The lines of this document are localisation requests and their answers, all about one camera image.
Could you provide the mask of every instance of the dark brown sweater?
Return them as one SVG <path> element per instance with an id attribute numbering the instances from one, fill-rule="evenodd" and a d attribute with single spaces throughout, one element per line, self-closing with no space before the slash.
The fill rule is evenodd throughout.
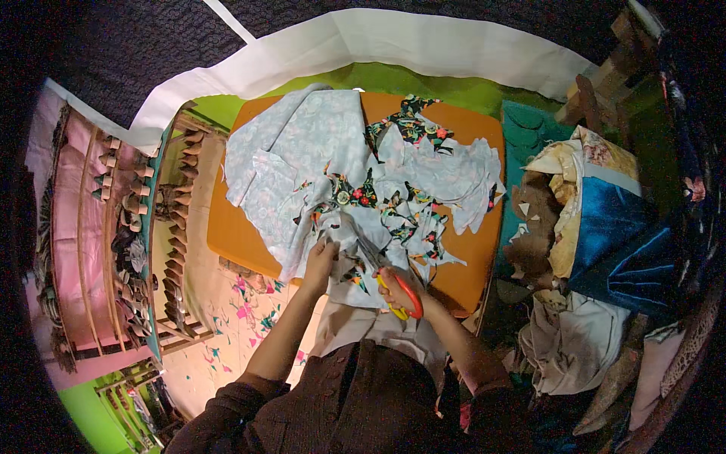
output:
<path id="1" fill-rule="evenodd" d="M 510 453 L 529 438 L 509 389 L 481 393 L 470 435 L 435 413 L 428 371 L 373 341 L 310 357 L 300 383 L 266 401 L 244 383 L 230 383 L 166 449 L 177 453 Z"/>

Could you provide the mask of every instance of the person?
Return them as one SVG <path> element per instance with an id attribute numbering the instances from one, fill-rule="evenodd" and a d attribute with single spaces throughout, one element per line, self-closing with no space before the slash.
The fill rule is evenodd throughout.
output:
<path id="1" fill-rule="evenodd" d="M 166 453 L 527 451 L 522 412 L 502 363 L 415 277 L 408 282 L 421 298 L 420 323 L 431 324 L 474 396 L 468 434 L 459 428 L 458 407 L 453 425 L 437 415 L 436 387 L 420 362 L 371 339 L 310 355 L 290 390 L 285 380 L 337 256 L 335 243 L 321 240 L 312 248 L 301 287 L 245 372 L 176 433 Z M 394 309 L 413 309 L 393 273 L 381 271 L 388 288 L 379 286 L 379 293 Z"/>

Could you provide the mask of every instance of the sleeve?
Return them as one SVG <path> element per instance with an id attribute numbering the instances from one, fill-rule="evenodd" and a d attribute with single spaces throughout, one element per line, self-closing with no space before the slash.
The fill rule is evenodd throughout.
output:
<path id="1" fill-rule="evenodd" d="M 279 383 L 278 397 L 290 389 Z M 179 430 L 166 447 L 166 454 L 246 453 L 242 431 L 245 424 L 270 399 L 247 383 L 232 382 L 207 401 L 205 410 Z"/>
<path id="2" fill-rule="evenodd" d="M 468 432 L 485 452 L 529 453 L 531 434 L 525 417 L 526 406 L 517 392 L 490 389 L 472 401 Z"/>

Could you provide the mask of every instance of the hand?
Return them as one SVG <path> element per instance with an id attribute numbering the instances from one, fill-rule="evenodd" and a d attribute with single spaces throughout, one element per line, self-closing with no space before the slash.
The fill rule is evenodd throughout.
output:
<path id="1" fill-rule="evenodd" d="M 338 260 L 338 244 L 326 244 L 325 238 L 322 238 L 310 250 L 301 289 L 310 291 L 316 299 L 325 295 L 327 279 L 333 270 L 333 260 Z"/>
<path id="2" fill-rule="evenodd" d="M 376 277 L 377 275 L 378 272 L 373 273 L 373 277 Z M 383 282 L 386 283 L 388 288 L 379 284 L 378 293 L 383 296 L 383 299 L 389 303 L 393 309 L 401 309 L 403 307 L 409 312 L 414 312 L 415 308 L 413 302 L 404 289 L 399 285 L 399 282 L 396 280 L 396 275 L 403 279 L 418 295 L 421 299 L 421 304 L 424 306 L 425 312 L 425 306 L 428 303 L 428 300 L 431 300 L 432 298 L 428 295 L 428 293 L 426 293 L 426 290 L 424 290 L 421 282 L 416 277 L 411 276 L 408 271 L 393 267 L 382 268 L 380 276 L 383 278 Z"/>

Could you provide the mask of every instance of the scissor blade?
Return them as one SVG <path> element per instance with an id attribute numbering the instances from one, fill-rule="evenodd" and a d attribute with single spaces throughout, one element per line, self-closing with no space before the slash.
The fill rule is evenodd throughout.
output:
<path id="1" fill-rule="evenodd" d="M 358 247 L 363 255 L 365 255 L 366 259 L 368 259 L 370 264 L 376 267 L 376 269 L 381 268 L 382 265 L 378 259 L 380 251 L 373 243 L 370 242 L 370 240 L 368 240 L 368 238 L 365 237 L 365 235 L 363 235 L 361 230 L 358 228 L 358 224 L 356 224 L 355 219 L 353 219 L 353 217 L 345 211 L 341 211 L 340 220 L 350 224 L 353 229 L 353 233 L 358 237 Z"/>

